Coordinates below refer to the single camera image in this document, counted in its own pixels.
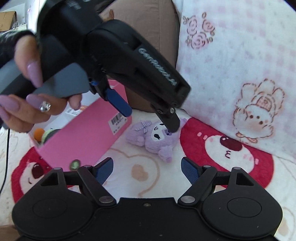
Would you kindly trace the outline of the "left hand purple nails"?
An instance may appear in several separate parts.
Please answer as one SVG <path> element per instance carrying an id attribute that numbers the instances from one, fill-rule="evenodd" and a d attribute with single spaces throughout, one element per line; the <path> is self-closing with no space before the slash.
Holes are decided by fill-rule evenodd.
<path id="1" fill-rule="evenodd" d="M 82 95 L 56 98 L 44 93 L 31 94 L 30 90 L 43 84 L 40 51 L 31 31 L 9 31 L 1 34 L 1 67 L 14 60 L 22 76 L 30 81 L 21 90 L 1 95 L 1 120 L 19 133 L 28 133 L 35 124 L 44 123 L 53 115 L 61 114 L 69 104 L 81 107 Z"/>

